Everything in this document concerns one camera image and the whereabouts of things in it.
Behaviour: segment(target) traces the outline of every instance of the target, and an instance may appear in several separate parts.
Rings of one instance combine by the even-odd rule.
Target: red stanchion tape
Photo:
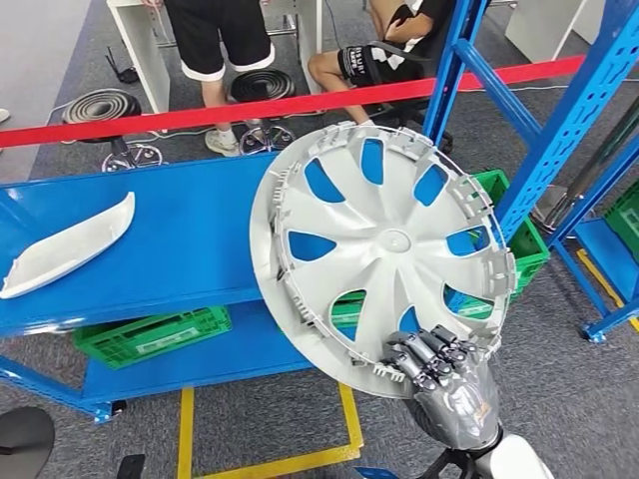
[[[568,57],[554,62],[515,65],[496,69],[506,84],[529,82],[576,72],[583,56]],[[305,95],[282,100],[250,102],[218,108],[180,110],[177,112],[142,115],[76,125],[53,125],[0,132],[0,147],[17,147],[43,143],[87,140],[121,135],[142,134],[150,131],[179,130],[208,126],[215,123],[239,122],[247,118],[282,117],[320,110],[335,110],[350,105],[370,105],[411,98],[428,97],[435,86],[434,78],[395,83],[369,88],[355,88],[347,92]],[[465,73],[460,90],[481,88],[477,78]]]

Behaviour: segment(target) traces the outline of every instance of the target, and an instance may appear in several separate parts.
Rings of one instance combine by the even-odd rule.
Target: black office chair
[[[142,114],[138,99],[122,90],[107,88],[89,92],[69,104],[62,119],[76,124],[96,120],[136,117]],[[102,163],[103,173],[165,164],[160,150],[150,145],[128,145],[122,136],[81,140],[82,143],[110,143],[111,153]]]
[[[428,51],[428,57],[420,57],[412,53],[406,53],[392,45],[388,45],[384,42],[371,42],[369,46],[382,49],[385,52],[397,55],[406,59],[409,62],[412,62],[418,65],[421,70],[421,78],[434,77],[437,74],[437,68],[440,64],[439,60],[442,57],[444,46],[446,42],[446,36],[449,34],[449,29],[452,20],[452,11],[443,24],[440,30],[435,35]],[[371,72],[374,85],[382,85],[387,82],[384,82],[380,75],[377,61],[365,57],[366,66]],[[415,98],[410,100],[400,100],[397,102],[388,102],[384,104],[375,104],[367,107],[367,111],[375,122],[379,124],[391,124],[395,128],[407,127],[409,122],[415,122],[420,127],[424,122],[425,112],[428,108],[430,100],[428,98]],[[444,154],[449,154],[453,149],[453,136],[449,132],[444,132],[442,137],[442,142],[440,149]]]
[[[255,70],[238,76],[230,85],[230,96],[238,103],[292,97],[295,87],[291,77],[280,70]],[[249,131],[239,139],[239,153],[253,155],[283,150],[295,140],[292,132],[274,125],[274,118],[247,122]]]

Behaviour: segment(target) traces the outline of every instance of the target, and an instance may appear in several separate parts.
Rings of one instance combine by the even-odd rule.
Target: wheel cover
[[[372,143],[381,154],[381,182],[366,172],[371,154],[364,152]],[[341,201],[319,198],[308,174],[311,165]],[[443,183],[434,193],[424,188],[434,172]],[[481,248],[452,252],[452,235],[478,229],[483,232]],[[300,234],[333,247],[300,258],[291,241]],[[294,142],[258,187],[250,243],[260,290],[295,347],[335,379],[385,397],[410,397],[408,380],[381,362],[384,339],[400,328],[407,311],[414,308],[424,329],[442,324],[495,348],[516,285],[514,257],[502,246],[488,195],[431,140],[409,130],[345,123]],[[446,286],[489,301],[492,313],[475,320],[452,312],[444,300]],[[333,325],[331,310],[353,290],[366,295],[351,339]]]

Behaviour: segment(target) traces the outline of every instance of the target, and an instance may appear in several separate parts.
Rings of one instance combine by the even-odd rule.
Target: white sneaker
[[[239,144],[237,143],[237,140],[235,140],[230,145],[226,145],[222,142],[218,130],[206,132],[204,140],[206,142],[206,146],[212,152],[220,153],[225,157],[239,156]]]

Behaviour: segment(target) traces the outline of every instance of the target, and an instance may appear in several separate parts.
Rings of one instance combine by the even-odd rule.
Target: yellow floor tape
[[[624,305],[624,302],[619,296],[619,294],[617,294],[616,291],[613,288],[613,286],[608,283],[608,281],[607,281],[603,274],[599,272],[599,269],[597,269],[597,267],[592,261],[591,261],[589,257],[588,257],[588,253],[585,252],[585,249],[579,250],[577,252],[577,256],[579,256],[579,258],[581,259],[581,262],[582,262],[588,271],[590,271],[591,274],[592,274],[597,281],[599,281],[599,283],[601,284],[604,289],[605,289],[606,292],[608,293],[609,296],[612,297],[613,300],[615,301],[615,304],[617,305],[617,307],[622,307]],[[637,320],[637,318],[631,317],[630,322],[631,324],[634,326],[634,329],[637,332],[639,332],[639,320]]]
[[[178,444],[178,479],[190,479],[190,464],[193,462],[193,409],[195,392],[192,387],[181,391],[180,401],[180,434]]]
[[[360,449],[364,445],[364,436],[360,425],[357,408],[353,390],[339,384],[340,397],[344,408],[346,427],[350,443],[345,446],[333,447],[323,451],[311,452],[301,456],[265,462],[254,466],[241,467],[230,471],[208,474],[201,479],[268,479],[284,474],[314,469],[316,467],[350,461],[360,457]],[[193,451],[193,414],[194,408],[193,388],[181,392],[180,412],[179,446],[178,448],[178,479],[191,479],[190,466]]]

